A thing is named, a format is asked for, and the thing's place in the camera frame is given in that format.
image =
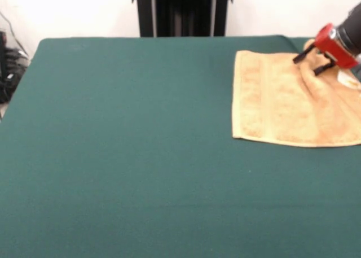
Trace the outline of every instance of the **green table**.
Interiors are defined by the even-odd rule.
[[[235,52],[304,41],[42,41],[0,126],[0,257],[360,257],[359,146],[231,138]]]

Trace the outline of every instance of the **black cable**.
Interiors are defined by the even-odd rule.
[[[9,21],[8,18],[5,17],[5,15],[0,11],[0,16],[5,20],[5,22],[7,22],[7,24],[10,27],[10,32],[15,40],[15,42],[19,45],[19,47],[21,48],[21,50],[28,56],[28,53],[25,51],[25,48],[23,47],[23,45],[17,40],[16,36],[15,36],[15,32],[12,28],[11,22]]]
[[[6,34],[0,32],[0,104],[11,100],[27,70],[28,57],[24,53],[20,49],[6,47]]]

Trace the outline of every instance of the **white label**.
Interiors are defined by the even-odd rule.
[[[361,83],[356,78],[349,76],[349,74],[343,70],[338,71],[337,81],[350,89],[361,90]]]

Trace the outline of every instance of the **green fabric surface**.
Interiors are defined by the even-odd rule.
[[[235,52],[305,40],[42,41],[0,126],[0,258],[361,257],[359,146],[231,137]]]

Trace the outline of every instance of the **towel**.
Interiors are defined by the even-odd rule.
[[[360,82],[338,67],[316,77],[312,70],[329,62],[316,49],[298,64],[296,55],[236,53],[232,136],[298,147],[361,144]]]

